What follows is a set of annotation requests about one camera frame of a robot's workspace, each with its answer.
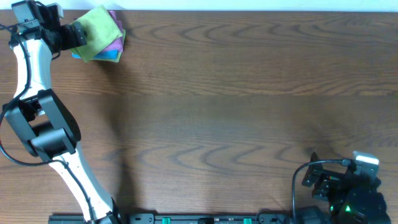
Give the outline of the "green microfiber cloth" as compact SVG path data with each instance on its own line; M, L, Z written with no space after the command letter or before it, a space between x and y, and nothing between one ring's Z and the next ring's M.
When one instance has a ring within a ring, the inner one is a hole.
M78 22L86 33L86 45L72 48L70 51L77 54L84 62L88 62L90 58L123 36L122 30L103 5L88 11L74 20L71 25Z

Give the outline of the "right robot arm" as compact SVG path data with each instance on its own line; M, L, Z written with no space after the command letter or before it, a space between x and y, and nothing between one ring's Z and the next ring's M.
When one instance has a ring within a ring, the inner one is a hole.
M318 207L296 208L297 174L306 168L302 185L313 187L312 197L328 203L329 214ZM369 153L354 151L351 159L319 159L298 167L292 177L292 217L289 223L390 224L387 203L377 191L379 159Z

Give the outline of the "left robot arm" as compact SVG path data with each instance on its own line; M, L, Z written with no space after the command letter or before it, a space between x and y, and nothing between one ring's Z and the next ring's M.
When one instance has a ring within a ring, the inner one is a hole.
M26 151L52 167L76 198L83 223L125 223L116 202L96 180L81 149L78 124L52 90L50 64L63 50L87 44L79 22L62 25L63 11L57 3L38 1L12 4L14 27L1 26L11 39L17 58L17 90L3 105L1 119L7 120Z

